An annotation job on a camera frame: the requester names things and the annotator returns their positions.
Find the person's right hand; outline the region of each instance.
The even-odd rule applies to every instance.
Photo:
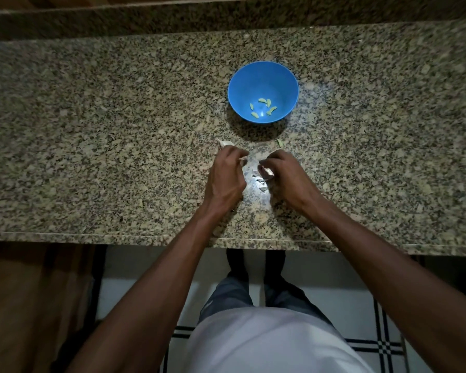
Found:
[[[306,215],[308,207],[314,206],[314,202],[322,197],[316,185],[290,153],[279,149],[259,163],[273,170],[278,193],[295,211]]]

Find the blue bowl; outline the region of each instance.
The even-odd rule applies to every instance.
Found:
[[[270,99],[271,106],[259,102]],[[298,100],[298,83],[286,67],[277,62],[252,62],[240,68],[228,86],[228,100],[243,119],[257,124],[274,123],[287,116]],[[271,115],[266,112],[276,106]]]

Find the gray pants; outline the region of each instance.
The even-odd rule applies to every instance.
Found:
[[[321,310],[311,304],[303,290],[290,284],[282,277],[264,282],[264,292],[266,294],[266,306],[282,307],[309,314],[333,326]],[[251,306],[253,307],[254,304],[249,295],[249,283],[230,274],[221,280],[214,293],[205,303],[200,311],[198,323],[223,310]]]

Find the white shirt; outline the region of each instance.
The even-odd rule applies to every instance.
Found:
[[[221,311],[192,333],[187,373],[324,372],[373,370],[324,321],[289,309],[245,307]]]

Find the foot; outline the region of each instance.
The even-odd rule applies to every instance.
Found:
[[[231,272],[228,276],[234,276],[244,282],[248,282],[249,274],[247,273],[245,263],[243,262],[243,250],[226,249],[226,257],[228,258],[228,264],[231,268]]]
[[[284,250],[266,250],[266,279],[280,279],[283,265],[285,264],[285,251]]]

